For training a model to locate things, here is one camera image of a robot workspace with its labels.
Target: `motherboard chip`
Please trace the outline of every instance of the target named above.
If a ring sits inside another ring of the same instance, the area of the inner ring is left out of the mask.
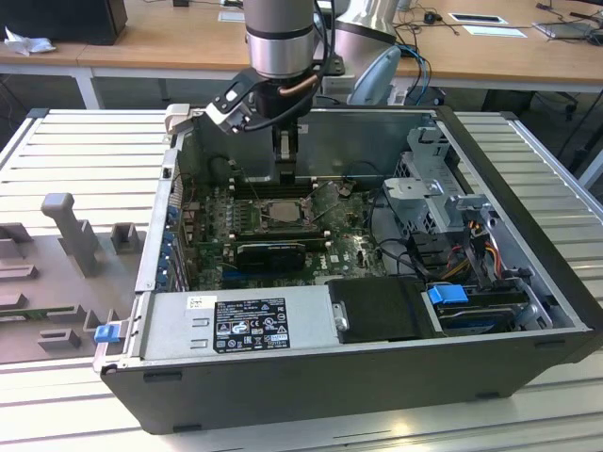
[[[271,219],[294,223],[302,219],[302,210],[297,202],[274,202],[269,204],[269,215]]]

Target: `copper tube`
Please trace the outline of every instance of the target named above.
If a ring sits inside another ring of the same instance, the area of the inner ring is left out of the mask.
[[[279,94],[282,95],[283,97],[293,96],[306,88],[310,88],[317,81],[318,81],[317,75],[312,74],[305,80],[303,80],[300,83],[298,83],[297,85],[295,85],[294,87],[291,87],[291,88],[280,87]]]

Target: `red wire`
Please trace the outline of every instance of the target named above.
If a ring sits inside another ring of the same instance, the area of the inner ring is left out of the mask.
[[[452,254],[455,251],[458,251],[458,250],[460,250],[462,248],[463,247],[461,245],[456,245],[455,247],[452,247],[452,250],[450,250],[450,253],[448,254],[448,265],[446,266],[446,269],[450,269],[450,264],[451,264],[450,259],[452,258]]]

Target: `yellow wire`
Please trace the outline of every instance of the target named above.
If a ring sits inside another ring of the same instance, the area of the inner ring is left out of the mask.
[[[462,271],[468,265],[469,265],[469,260],[465,259],[459,265],[457,265],[455,268],[453,268],[451,271],[449,271],[447,274],[445,274],[442,277],[442,279],[445,280],[446,278],[450,278],[451,276],[456,275],[457,273],[459,273],[460,271]]]

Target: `sticker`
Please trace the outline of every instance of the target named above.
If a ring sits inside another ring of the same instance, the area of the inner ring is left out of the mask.
[[[218,301],[215,295],[200,295],[187,298],[187,309],[207,309],[213,308]]]
[[[23,315],[5,315],[0,317],[0,322],[24,322],[27,318]]]
[[[285,299],[214,301],[212,306],[218,353],[290,347]]]

